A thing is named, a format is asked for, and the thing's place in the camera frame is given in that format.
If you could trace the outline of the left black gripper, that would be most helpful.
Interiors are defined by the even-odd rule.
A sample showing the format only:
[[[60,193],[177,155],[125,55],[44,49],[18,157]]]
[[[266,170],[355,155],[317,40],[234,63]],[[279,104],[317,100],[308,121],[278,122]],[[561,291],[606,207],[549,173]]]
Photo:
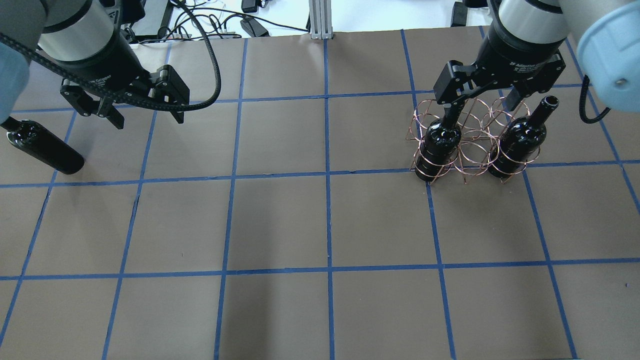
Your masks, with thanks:
[[[85,59],[60,61],[59,66],[76,78],[100,88],[89,93],[100,96],[108,92],[115,98],[126,93],[152,97],[170,105],[187,106],[190,89],[170,64],[160,66],[151,73],[144,69],[137,55],[120,30],[114,30],[108,43],[98,53]],[[92,98],[79,85],[61,85],[61,96],[80,116],[98,116],[107,119],[118,130],[124,129],[125,118],[109,98]]]

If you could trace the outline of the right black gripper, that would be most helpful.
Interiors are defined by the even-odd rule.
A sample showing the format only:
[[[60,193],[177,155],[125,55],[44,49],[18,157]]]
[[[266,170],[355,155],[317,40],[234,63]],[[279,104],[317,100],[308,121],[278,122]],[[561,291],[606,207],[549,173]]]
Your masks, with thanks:
[[[433,87],[435,100],[439,105],[453,105],[486,91],[510,88],[502,104],[514,114],[525,98],[550,91],[566,69],[559,47],[558,41],[525,41],[494,22],[473,64],[446,62]]]

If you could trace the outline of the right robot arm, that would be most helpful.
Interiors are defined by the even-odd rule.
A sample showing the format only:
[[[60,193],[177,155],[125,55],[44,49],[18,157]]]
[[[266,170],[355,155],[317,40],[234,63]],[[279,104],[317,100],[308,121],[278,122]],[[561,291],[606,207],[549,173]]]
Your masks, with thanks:
[[[461,107],[486,91],[511,88],[510,109],[551,89],[564,69],[558,48],[571,35],[574,52],[599,100],[639,111],[637,0],[489,0],[493,22],[473,64],[451,60],[434,85],[438,104]]]

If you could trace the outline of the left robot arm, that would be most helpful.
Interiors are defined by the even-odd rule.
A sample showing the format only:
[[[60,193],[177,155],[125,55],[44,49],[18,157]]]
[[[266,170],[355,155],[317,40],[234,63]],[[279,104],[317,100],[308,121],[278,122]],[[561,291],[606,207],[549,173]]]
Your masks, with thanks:
[[[115,19],[98,0],[3,0],[1,2],[1,125],[29,80],[30,63],[71,82],[78,112],[107,117],[117,128],[114,103],[171,112],[179,123],[189,88],[171,66],[144,69]]]

